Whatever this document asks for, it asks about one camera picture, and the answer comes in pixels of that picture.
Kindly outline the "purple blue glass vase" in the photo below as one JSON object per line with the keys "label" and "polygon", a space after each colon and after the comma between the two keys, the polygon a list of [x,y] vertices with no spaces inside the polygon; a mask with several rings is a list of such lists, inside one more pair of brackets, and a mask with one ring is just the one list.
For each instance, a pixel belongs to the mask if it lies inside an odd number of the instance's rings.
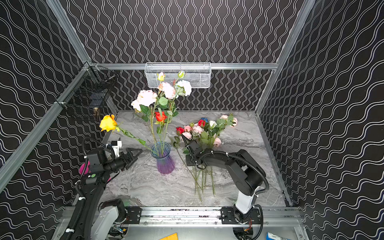
{"label": "purple blue glass vase", "polygon": [[157,142],[151,148],[152,157],[156,159],[157,170],[162,175],[169,175],[175,169],[171,156],[171,146],[166,142]]}

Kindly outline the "yellow rose stem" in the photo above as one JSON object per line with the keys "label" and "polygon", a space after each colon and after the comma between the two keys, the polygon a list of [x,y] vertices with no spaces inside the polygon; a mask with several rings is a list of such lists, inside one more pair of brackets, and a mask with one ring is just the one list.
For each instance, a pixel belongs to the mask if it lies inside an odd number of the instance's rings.
{"label": "yellow rose stem", "polygon": [[120,132],[120,133],[122,133],[126,137],[129,137],[131,139],[135,139],[142,146],[144,146],[146,149],[151,151],[151,153],[153,153],[153,154],[156,153],[154,150],[152,150],[152,148],[147,146],[147,142],[146,141],[144,141],[143,139],[140,139],[140,138],[134,136],[128,130],[125,130],[125,129],[119,127],[117,122],[116,122],[116,120],[115,120],[115,116],[114,115],[106,115],[106,116],[104,116],[103,119],[101,120],[100,128],[101,128],[101,131],[106,131],[106,132],[117,131],[117,132]]}

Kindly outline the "large pink peony stem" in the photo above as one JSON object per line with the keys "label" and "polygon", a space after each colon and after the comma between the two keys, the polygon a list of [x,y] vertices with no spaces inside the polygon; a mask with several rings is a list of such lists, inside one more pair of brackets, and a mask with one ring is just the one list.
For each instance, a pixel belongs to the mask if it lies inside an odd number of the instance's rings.
{"label": "large pink peony stem", "polygon": [[[156,113],[156,112],[158,112],[158,108],[160,107],[159,103],[158,103],[159,96],[160,96],[160,94],[159,94],[159,90],[157,87],[156,90],[141,90],[137,96],[137,99],[143,100],[142,105],[145,105],[145,106],[149,106],[151,103],[156,102],[156,106],[154,107],[154,111]],[[156,138],[158,141],[159,137],[156,133],[155,122],[156,122],[156,118],[154,117],[154,132],[155,132],[155,135],[156,135]]]}

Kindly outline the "white light-blue flower stem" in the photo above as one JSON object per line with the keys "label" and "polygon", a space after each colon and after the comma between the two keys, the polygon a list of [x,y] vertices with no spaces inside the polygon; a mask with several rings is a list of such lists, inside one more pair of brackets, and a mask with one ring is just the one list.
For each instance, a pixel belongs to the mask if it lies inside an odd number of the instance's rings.
{"label": "white light-blue flower stem", "polygon": [[158,101],[160,107],[158,108],[158,112],[165,112],[168,117],[166,131],[169,122],[176,115],[176,99],[180,96],[187,97],[192,92],[190,82],[183,80],[185,75],[186,73],[184,71],[178,72],[177,78],[170,84],[165,82],[166,75],[163,72],[158,74],[158,81],[160,81],[158,86],[160,94]]}

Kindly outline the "cream rose stem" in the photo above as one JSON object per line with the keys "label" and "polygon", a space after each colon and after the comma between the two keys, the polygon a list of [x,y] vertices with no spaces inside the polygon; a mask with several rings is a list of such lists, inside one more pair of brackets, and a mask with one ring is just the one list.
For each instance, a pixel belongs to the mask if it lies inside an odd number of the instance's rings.
{"label": "cream rose stem", "polygon": [[158,150],[155,148],[155,144],[158,142],[155,132],[154,132],[154,117],[155,117],[155,111],[154,107],[156,106],[156,102],[151,103],[149,106],[142,105],[143,100],[136,99],[134,100],[131,105],[135,111],[135,114],[141,118],[149,127],[150,133],[153,138],[153,149],[151,150],[151,153],[156,155],[158,154]]}

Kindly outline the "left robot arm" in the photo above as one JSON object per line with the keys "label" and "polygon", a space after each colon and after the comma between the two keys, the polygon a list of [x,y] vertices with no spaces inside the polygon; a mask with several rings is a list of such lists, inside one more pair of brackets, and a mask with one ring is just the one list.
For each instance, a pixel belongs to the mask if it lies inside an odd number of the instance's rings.
{"label": "left robot arm", "polygon": [[126,207],[121,199],[100,203],[109,184],[120,172],[135,163],[141,149],[127,148],[116,154],[112,147],[101,147],[86,154],[89,172],[76,184],[79,195],[62,240],[104,240],[114,225],[139,224],[140,207]]}

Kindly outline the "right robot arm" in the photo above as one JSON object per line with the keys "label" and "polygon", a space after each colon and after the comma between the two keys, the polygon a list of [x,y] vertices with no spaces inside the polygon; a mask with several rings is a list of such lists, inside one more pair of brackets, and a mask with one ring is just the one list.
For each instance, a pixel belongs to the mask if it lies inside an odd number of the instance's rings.
{"label": "right robot arm", "polygon": [[251,157],[246,150],[236,153],[202,149],[197,140],[189,140],[182,135],[187,155],[187,166],[195,166],[200,170],[207,167],[218,167],[230,174],[235,186],[239,190],[238,198],[233,207],[230,217],[239,224],[249,224],[255,217],[252,212],[259,194],[268,192],[270,189],[266,173],[262,167]]}

